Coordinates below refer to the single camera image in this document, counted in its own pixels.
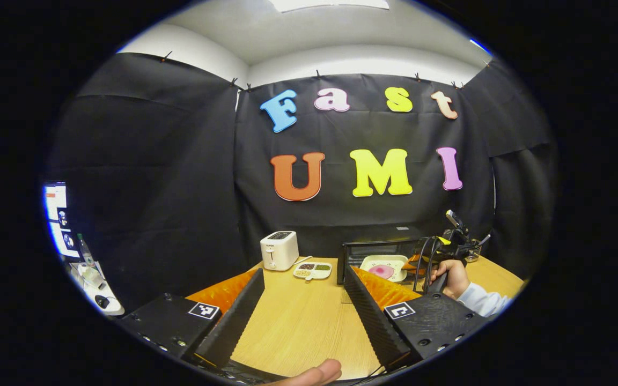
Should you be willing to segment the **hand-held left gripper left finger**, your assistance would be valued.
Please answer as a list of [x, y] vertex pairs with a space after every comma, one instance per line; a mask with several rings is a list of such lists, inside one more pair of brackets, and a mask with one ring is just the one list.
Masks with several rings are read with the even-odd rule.
[[264, 290], [263, 269], [250, 270], [189, 298], [165, 293], [119, 318], [117, 324], [179, 361], [223, 369]]

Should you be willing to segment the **white toaster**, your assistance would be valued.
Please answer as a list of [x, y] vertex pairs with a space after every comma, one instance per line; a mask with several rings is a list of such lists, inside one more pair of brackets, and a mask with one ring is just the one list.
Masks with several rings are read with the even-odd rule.
[[264, 269], [287, 271], [299, 259], [297, 233], [278, 231], [260, 240]]

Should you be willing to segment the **large ceiling light panel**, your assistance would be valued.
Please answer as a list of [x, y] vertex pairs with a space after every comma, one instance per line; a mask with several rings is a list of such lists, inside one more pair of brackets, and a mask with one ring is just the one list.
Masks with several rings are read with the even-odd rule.
[[275, 10], [281, 13], [327, 6], [356, 6], [389, 10], [387, 0], [269, 0]]

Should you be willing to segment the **white food plate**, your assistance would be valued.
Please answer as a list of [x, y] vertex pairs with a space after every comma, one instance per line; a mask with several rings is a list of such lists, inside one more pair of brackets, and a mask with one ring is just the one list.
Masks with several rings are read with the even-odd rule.
[[367, 256], [365, 259], [363, 259], [363, 262], [359, 266], [359, 269], [368, 272], [369, 268], [378, 264], [390, 265], [395, 269], [395, 273], [390, 279], [388, 279], [388, 281], [392, 281], [393, 283], [401, 283], [405, 280], [407, 276], [407, 271], [402, 270], [402, 267], [406, 261], [407, 257], [405, 256]]

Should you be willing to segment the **black backdrop cloth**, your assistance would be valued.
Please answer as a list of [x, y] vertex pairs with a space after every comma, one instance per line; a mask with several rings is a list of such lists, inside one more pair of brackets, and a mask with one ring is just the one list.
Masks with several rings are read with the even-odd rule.
[[240, 90], [203, 69], [121, 53], [71, 98], [45, 181], [125, 311], [186, 296], [295, 231], [301, 256], [415, 239], [453, 210], [521, 279], [546, 256], [557, 145], [523, 84], [491, 61], [462, 88], [321, 74]]

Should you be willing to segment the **clear plastic water bottle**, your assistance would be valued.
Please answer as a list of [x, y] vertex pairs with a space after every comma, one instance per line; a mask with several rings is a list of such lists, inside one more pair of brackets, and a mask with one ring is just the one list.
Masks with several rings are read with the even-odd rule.
[[85, 238], [83, 237], [83, 234], [77, 234], [77, 237], [78, 237], [78, 243], [79, 243], [79, 251], [80, 251], [81, 256], [83, 257], [83, 260], [86, 266], [95, 269], [97, 267], [95, 260], [91, 252], [89, 251], [88, 244]]

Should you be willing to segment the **white side desk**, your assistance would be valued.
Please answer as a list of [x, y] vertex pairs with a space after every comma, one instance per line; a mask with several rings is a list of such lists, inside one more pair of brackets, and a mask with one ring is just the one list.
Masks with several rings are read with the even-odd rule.
[[[106, 316], [120, 317], [125, 314], [125, 309], [121, 302], [116, 298], [108, 282], [103, 279], [98, 271], [99, 263], [96, 268], [86, 266], [84, 262], [71, 262], [69, 264], [71, 277], [76, 281], [77, 286], [84, 291], [84, 295], [89, 303], [98, 311]], [[95, 303], [95, 295], [107, 296], [110, 304], [106, 309], [100, 309]]]

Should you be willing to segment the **white divided dish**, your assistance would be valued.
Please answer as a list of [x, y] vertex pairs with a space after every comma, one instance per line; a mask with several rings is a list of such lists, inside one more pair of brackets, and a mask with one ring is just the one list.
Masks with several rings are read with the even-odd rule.
[[329, 278], [333, 266], [327, 262], [303, 262], [293, 271], [295, 278], [311, 281]]

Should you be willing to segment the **computer monitor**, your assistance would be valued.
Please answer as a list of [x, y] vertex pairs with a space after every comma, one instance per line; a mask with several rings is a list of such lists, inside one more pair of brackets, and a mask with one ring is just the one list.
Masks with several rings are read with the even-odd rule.
[[57, 254], [64, 261], [79, 262], [79, 242], [66, 181], [45, 182], [42, 189], [49, 234]]

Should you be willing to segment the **black electric oven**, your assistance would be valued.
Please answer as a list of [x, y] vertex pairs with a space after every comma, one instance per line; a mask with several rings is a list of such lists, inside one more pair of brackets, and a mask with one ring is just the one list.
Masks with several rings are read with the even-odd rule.
[[[424, 235], [414, 225], [373, 225], [350, 228], [346, 241], [342, 244], [336, 283], [344, 284], [347, 269], [359, 268], [367, 256], [405, 256], [410, 259], [415, 255], [417, 240], [426, 236], [432, 235]], [[401, 283], [409, 283], [414, 278], [414, 274], [407, 273], [405, 280]]]

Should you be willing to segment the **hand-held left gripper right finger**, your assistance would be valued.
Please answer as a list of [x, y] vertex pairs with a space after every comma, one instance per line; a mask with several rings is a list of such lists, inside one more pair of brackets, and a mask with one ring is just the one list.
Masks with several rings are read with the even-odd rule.
[[490, 322], [442, 292], [380, 306], [362, 280], [364, 274], [346, 269], [344, 286], [387, 372], [429, 362]]

